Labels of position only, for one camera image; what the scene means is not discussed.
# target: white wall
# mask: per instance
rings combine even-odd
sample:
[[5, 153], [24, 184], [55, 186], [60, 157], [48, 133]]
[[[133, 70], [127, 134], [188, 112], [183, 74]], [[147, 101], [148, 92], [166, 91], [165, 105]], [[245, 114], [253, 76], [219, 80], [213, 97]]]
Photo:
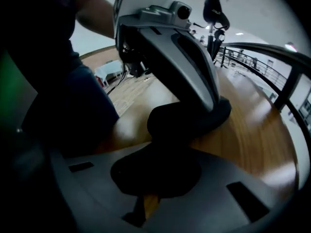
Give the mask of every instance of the white wall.
[[[114, 0], [107, 1], [111, 4], [114, 3]], [[78, 52], [80, 55], [115, 45], [114, 39], [110, 39], [88, 30], [81, 26], [78, 21], [76, 21], [75, 29], [70, 40], [73, 50]]]
[[310, 88], [311, 88], [310, 79], [307, 78], [305, 75], [302, 75], [290, 99], [292, 104], [297, 109], [300, 108], [304, 100], [307, 98]]
[[301, 189], [306, 183], [308, 175], [310, 173], [310, 157], [308, 152], [307, 143], [300, 127], [293, 122], [289, 121], [287, 115], [282, 115], [284, 124], [286, 125], [296, 151], [299, 173], [298, 188]]

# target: metal railing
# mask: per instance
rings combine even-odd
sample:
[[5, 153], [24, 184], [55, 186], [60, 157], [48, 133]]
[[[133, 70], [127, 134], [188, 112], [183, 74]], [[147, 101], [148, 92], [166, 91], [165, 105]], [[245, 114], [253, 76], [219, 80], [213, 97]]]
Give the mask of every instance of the metal railing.
[[247, 72], [252, 72], [250, 70], [251, 67], [265, 76], [280, 90], [283, 89], [287, 80], [282, 74], [268, 66], [266, 63], [258, 60], [257, 58], [241, 53], [239, 51], [227, 49], [226, 47], [219, 50], [218, 54], [216, 55], [216, 59], [218, 61], [221, 60], [223, 65], [225, 64], [227, 67], [233, 67]]
[[[260, 65], [260, 69], [256, 68], [254, 65], [249, 65], [245, 61], [243, 62], [242, 57], [236, 56], [229, 56], [229, 50], [227, 48], [237, 48], [237, 49], [244, 49], [250, 50], [253, 52], [261, 53], [267, 56], [271, 56], [275, 59], [278, 59], [290, 66], [292, 66], [291, 72], [286, 79], [284, 76], [281, 77], [281, 74], [273, 73], [271, 76], [267, 76], [269, 71], [266, 71], [264, 68], [268, 69], [267, 65]], [[221, 66], [224, 64], [228, 68], [230, 64], [229, 61], [239, 64], [240, 67], [247, 69], [248, 71], [256, 74], [259, 76], [263, 81], [265, 81], [277, 94], [278, 98], [274, 102], [275, 107], [281, 111], [285, 105], [288, 106], [289, 110], [293, 114], [297, 124], [301, 128], [301, 131], [305, 137], [309, 156], [311, 156], [311, 136], [306, 125], [305, 120], [298, 112], [298, 110], [293, 106], [292, 102], [290, 101], [290, 97], [294, 90], [296, 89], [297, 83], [300, 80], [302, 74], [306, 75], [311, 80], [311, 59], [301, 53], [298, 52], [289, 52], [284, 48], [266, 44], [258, 44], [258, 43], [227, 43], [223, 44], [222, 51], [218, 52], [217, 61], [221, 63]], [[277, 77], [277, 79], [272, 80], [269, 79], [270, 77]]]

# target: wooden floor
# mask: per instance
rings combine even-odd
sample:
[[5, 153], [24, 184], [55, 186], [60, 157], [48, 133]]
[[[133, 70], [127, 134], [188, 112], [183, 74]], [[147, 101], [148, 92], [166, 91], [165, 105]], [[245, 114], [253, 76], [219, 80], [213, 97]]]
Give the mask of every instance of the wooden floor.
[[[297, 159], [279, 111], [250, 79], [224, 68], [218, 69], [218, 76], [220, 94], [232, 106], [230, 117], [216, 130], [194, 139], [190, 146], [232, 161], [273, 187], [281, 198], [288, 197], [298, 184]], [[119, 121], [96, 153], [151, 141], [147, 119], [152, 109], [178, 101], [156, 78], [139, 84], [142, 82], [143, 78], [137, 81], [136, 88], [124, 83], [111, 93], [114, 104], [125, 99], [131, 102], [126, 111], [124, 106], [119, 110]], [[139, 95], [128, 98], [127, 92]]]

